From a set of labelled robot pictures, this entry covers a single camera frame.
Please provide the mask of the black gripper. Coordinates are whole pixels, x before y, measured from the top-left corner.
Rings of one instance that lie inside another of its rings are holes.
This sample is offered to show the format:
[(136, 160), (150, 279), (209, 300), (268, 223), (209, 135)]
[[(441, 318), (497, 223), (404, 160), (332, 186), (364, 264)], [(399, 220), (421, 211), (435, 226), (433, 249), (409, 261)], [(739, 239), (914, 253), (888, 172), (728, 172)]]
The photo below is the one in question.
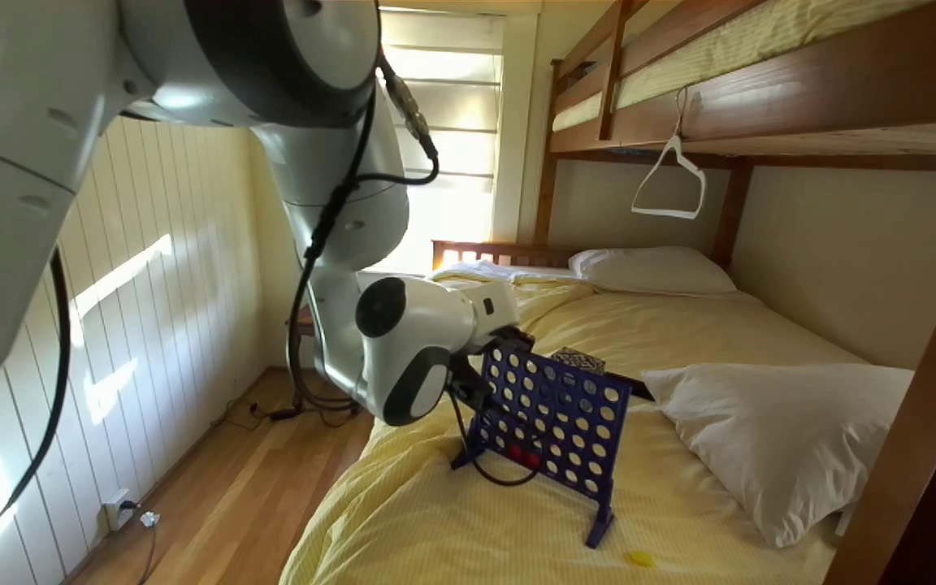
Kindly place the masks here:
[(450, 353), (445, 391), (472, 409), (483, 409), (490, 403), (490, 383), (479, 375), (466, 351)]

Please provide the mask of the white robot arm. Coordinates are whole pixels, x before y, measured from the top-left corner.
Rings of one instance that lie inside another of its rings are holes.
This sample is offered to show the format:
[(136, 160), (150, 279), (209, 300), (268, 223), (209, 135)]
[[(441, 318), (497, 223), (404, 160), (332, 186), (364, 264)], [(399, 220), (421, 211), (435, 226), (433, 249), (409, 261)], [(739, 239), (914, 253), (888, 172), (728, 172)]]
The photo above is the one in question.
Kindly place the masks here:
[(245, 134), (310, 273), (315, 372), (389, 426), (515, 324), (500, 286), (382, 277), (425, 117), (376, 0), (0, 0), (0, 367), (104, 135)]

